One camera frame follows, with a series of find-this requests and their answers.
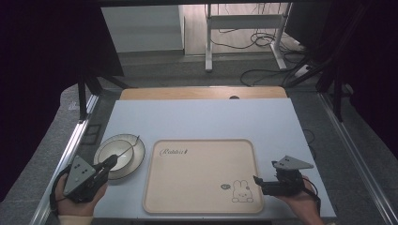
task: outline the table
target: table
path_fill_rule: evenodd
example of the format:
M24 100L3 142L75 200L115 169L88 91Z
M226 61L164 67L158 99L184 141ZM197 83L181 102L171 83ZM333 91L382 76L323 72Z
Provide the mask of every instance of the table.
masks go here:
M231 96L240 99L229 99ZM153 215L144 210L145 180L152 146L156 141L225 138L244 138L253 143L260 176L266 181L276 180L272 160L288 155L312 163L315 168L303 173L310 177L319 190L321 216L335 217L291 100L283 95L280 87L128 89L116 102L102 140L119 133L140 135L145 143L145 159L131 175L109 183L107 194L96 207L97 218L293 218L294 215L284 202L270 196L265 196L266 207L255 215Z
M207 44L206 44L206 72L211 72L212 42L211 30L217 29L277 29L275 40L270 43L270 48L276 59L279 69L287 69L279 50L281 38L288 18L291 3L287 4L283 14L274 15L211 15L211 5L207 5Z

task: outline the wall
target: wall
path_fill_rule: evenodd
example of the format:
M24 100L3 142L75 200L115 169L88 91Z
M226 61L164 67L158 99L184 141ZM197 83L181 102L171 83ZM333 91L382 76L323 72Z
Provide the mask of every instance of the wall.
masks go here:
M182 6L101 10L118 53L183 49Z

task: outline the white plate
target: white plate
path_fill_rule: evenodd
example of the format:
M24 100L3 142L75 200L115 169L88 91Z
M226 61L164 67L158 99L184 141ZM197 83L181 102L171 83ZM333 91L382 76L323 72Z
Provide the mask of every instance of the white plate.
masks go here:
M144 143L135 135L115 135L100 145L94 156L94 164L101 163L111 155L120 157L117 159L117 164L109 171L108 178L120 179L133 173L141 165L145 156Z

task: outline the human hand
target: human hand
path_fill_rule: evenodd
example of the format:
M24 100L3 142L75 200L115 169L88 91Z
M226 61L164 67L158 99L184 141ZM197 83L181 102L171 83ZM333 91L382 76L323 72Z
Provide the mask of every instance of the human hand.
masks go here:
M311 183L307 180L307 176L302 176L304 178L304 185L307 189L314 192ZM316 207L316 202L313 197L309 194L301 191L299 194L294 196L275 196L276 198L284 201L293 211L293 213L305 224L305 225L323 225L321 217L318 215L318 209Z
M64 195L64 186L67 181L67 174L60 177L58 184L55 188L55 199L58 205L58 214L60 216L79 216L79 217L92 217L94 208L100 199L105 195L107 184L99 188L97 194L94 196L93 201L87 203L75 203Z

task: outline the sleeve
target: sleeve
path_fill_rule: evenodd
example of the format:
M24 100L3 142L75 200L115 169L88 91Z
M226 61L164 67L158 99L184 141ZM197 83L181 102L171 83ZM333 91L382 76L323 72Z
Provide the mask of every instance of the sleeve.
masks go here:
M90 225L93 217L58 216L60 225Z

